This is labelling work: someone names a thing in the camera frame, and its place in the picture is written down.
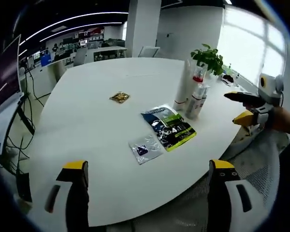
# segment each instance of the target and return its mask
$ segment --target ceiling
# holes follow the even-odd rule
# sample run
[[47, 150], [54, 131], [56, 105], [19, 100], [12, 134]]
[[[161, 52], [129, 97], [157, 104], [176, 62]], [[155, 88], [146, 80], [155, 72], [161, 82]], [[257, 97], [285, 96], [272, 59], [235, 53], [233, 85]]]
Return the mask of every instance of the ceiling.
[[[162, 0], [162, 6], [178, 2], [179, 0]], [[77, 15], [97, 13], [97, 12], [128, 12], [130, 0], [0, 0], [0, 52], [3, 50], [3, 40], [8, 44], [14, 37], [21, 34], [23, 41], [37, 31]], [[210, 5], [223, 6], [223, 0], [181, 0], [182, 3], [171, 7], [189, 5]], [[264, 17], [262, 12], [254, 3], [254, 0], [232, 0], [233, 5], [254, 12]], [[128, 18], [127, 14], [104, 14], [80, 17], [55, 25], [35, 35], [20, 47], [20, 52], [25, 49], [38, 49], [41, 45], [40, 40], [48, 37], [54, 32], [51, 30], [60, 26], [73, 28], [86, 24], [121, 22], [124, 23]]]

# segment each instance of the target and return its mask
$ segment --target led light strip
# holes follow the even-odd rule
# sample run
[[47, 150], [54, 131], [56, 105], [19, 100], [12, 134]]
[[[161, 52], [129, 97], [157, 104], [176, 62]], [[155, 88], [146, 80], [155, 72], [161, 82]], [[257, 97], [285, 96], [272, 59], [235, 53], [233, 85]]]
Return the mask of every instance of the led light strip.
[[67, 19], [61, 20], [61, 21], [59, 21], [59, 22], [56, 22], [56, 23], [54, 23], [54, 24], [52, 24], [52, 25], [47, 26], [46, 28], [43, 28], [43, 29], [37, 31], [37, 32], [34, 33], [33, 35], [31, 35], [31, 36], [29, 36], [28, 38], [26, 38], [26, 39], [25, 39], [23, 42], [21, 42], [19, 45], [22, 45], [24, 42], [26, 42], [27, 40], [31, 39], [33, 36], [39, 34], [41, 31], [44, 31], [44, 30], [46, 30], [46, 29], [48, 29], [48, 28], [50, 28], [50, 27], [52, 27], [52, 26], [54, 26], [54, 25], [57, 25], [57, 24], [59, 24], [59, 23], [62, 23], [62, 22], [65, 22], [65, 21], [68, 21], [68, 20], [71, 20], [71, 19], [75, 19], [75, 18], [80, 18], [80, 17], [85, 17], [85, 16], [91, 16], [91, 15], [103, 15], [103, 14], [104, 14], [104, 15], [105, 15], [105, 14], [123, 14], [123, 15], [127, 15], [128, 12], [99, 12], [99, 13], [82, 14], [82, 15], [78, 15], [78, 16], [71, 17], [71, 18], [67, 18]]
[[113, 23], [94, 23], [94, 24], [87, 24], [87, 25], [83, 25], [83, 26], [79, 26], [79, 27], [75, 27], [75, 28], [70, 28], [70, 29], [67, 29], [67, 30], [63, 30], [61, 32], [58, 32], [56, 34], [53, 34], [53, 35], [50, 35], [42, 40], [40, 40], [40, 42], [44, 41], [44, 40], [47, 40], [55, 35], [58, 35], [58, 34], [61, 34], [61, 33], [64, 33], [66, 31], [69, 31], [69, 30], [74, 30], [74, 29], [77, 29], [77, 28], [83, 28], [83, 27], [89, 27], [89, 26], [96, 26], [96, 25], [103, 25], [103, 24], [122, 24], [121, 22], [113, 22]]
[[23, 51], [21, 54], [19, 54], [18, 56], [21, 56], [22, 54], [24, 54], [25, 52], [27, 52], [27, 49], [25, 51]]

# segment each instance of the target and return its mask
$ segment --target round table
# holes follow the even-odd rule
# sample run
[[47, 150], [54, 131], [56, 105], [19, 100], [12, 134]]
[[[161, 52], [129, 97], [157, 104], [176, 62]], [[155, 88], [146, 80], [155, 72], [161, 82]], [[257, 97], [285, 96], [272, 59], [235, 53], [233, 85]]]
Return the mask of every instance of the round table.
[[[150, 212], [184, 192], [219, 159], [239, 130], [232, 119], [243, 112], [223, 94], [233, 89], [211, 84], [195, 121], [197, 135], [139, 165], [129, 141], [154, 134], [141, 112], [173, 105], [184, 62], [161, 58], [122, 58], [68, 69], [41, 114], [30, 146], [30, 188], [38, 192], [69, 161], [87, 160], [90, 226], [125, 221]], [[109, 98], [122, 91], [119, 104]]]

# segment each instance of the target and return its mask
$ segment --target leaves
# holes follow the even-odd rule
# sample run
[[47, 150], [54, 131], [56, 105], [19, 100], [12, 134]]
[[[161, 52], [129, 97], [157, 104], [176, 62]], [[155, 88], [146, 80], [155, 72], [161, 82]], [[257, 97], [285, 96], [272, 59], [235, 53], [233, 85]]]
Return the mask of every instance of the leaves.
[[207, 70], [213, 70], [214, 75], [220, 75], [223, 73], [223, 56], [218, 55], [218, 49], [211, 49], [207, 44], [202, 44], [207, 48], [206, 51], [196, 49], [190, 53], [191, 58], [197, 61], [197, 65], [203, 67], [205, 64], [208, 65]]

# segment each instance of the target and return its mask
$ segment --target potted plant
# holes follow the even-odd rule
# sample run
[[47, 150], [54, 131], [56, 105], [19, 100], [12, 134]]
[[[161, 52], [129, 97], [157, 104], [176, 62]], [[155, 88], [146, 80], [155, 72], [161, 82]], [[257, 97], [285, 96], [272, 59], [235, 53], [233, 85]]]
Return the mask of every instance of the potted plant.
[[213, 73], [214, 75], [220, 75], [223, 73], [223, 61], [222, 56], [218, 55], [217, 49], [211, 49], [211, 47], [207, 44], [202, 44], [207, 48], [206, 51], [201, 49], [196, 49], [191, 52], [191, 58], [197, 62], [197, 66], [202, 68], [207, 68], [207, 73]]

